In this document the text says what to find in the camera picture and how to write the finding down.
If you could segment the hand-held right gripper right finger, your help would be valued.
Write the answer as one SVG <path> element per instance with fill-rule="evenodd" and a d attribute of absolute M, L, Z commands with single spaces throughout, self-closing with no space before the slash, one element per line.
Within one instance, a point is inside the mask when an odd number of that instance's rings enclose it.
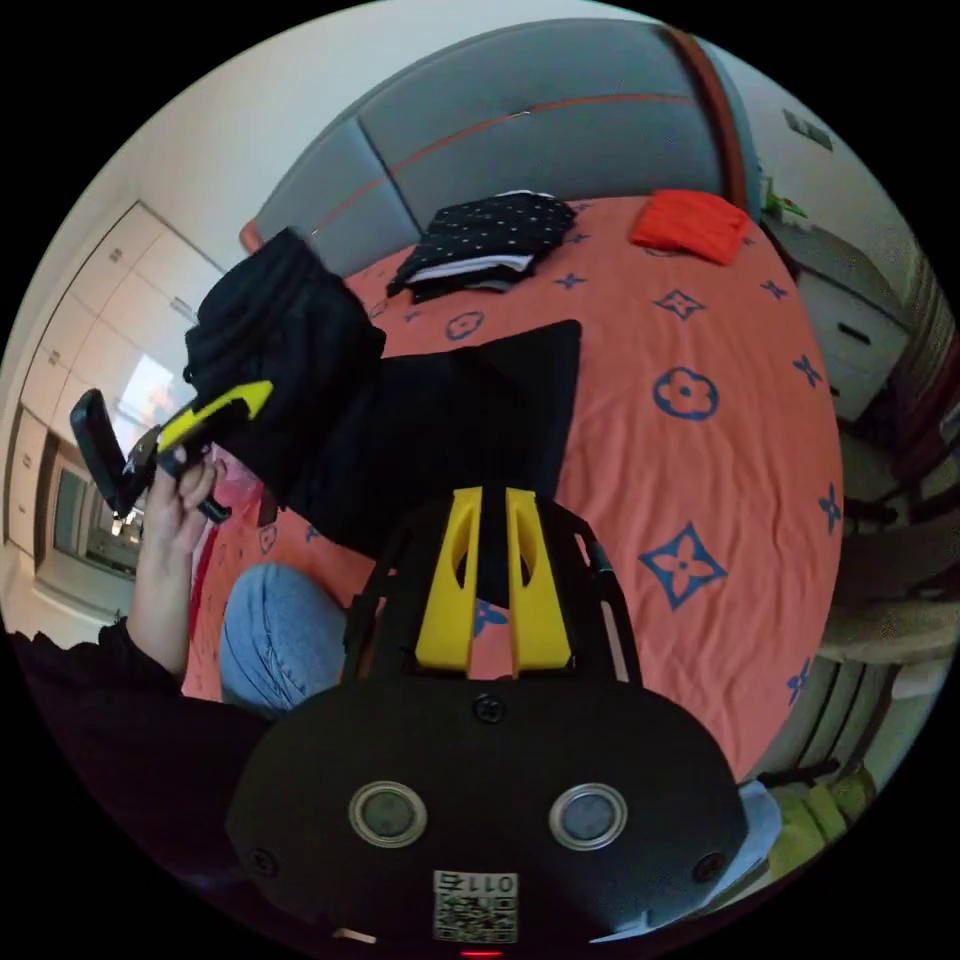
<path fill-rule="evenodd" d="M 572 650 L 536 496 L 505 490 L 513 673 L 565 670 Z"/>

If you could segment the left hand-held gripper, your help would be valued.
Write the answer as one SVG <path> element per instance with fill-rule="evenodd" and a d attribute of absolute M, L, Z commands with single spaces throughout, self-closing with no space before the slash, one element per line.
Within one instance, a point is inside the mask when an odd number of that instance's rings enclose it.
<path fill-rule="evenodd" d="M 269 380 L 238 384 L 219 396 L 196 397 L 163 427 L 149 428 L 135 443 L 114 481 L 110 509 L 117 520 L 126 518 L 151 487 L 157 469 L 175 481 L 192 466 L 191 445 L 215 442 L 220 431 L 255 418 L 266 405 L 274 385 Z"/>

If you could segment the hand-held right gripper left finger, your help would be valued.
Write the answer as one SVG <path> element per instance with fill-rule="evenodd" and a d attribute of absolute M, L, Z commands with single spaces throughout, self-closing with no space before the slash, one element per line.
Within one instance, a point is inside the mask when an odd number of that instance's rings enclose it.
<path fill-rule="evenodd" d="M 480 487 L 453 493 L 416 644 L 422 669 L 470 667 L 482 499 Z"/>

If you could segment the person's left hand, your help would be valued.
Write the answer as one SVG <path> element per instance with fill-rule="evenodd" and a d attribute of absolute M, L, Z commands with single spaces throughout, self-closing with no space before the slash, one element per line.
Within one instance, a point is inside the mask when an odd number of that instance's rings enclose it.
<path fill-rule="evenodd" d="M 207 526 L 200 505 L 224 475 L 223 462 L 211 454 L 178 478 L 157 468 L 146 499 L 141 561 L 167 564 L 192 557 Z"/>

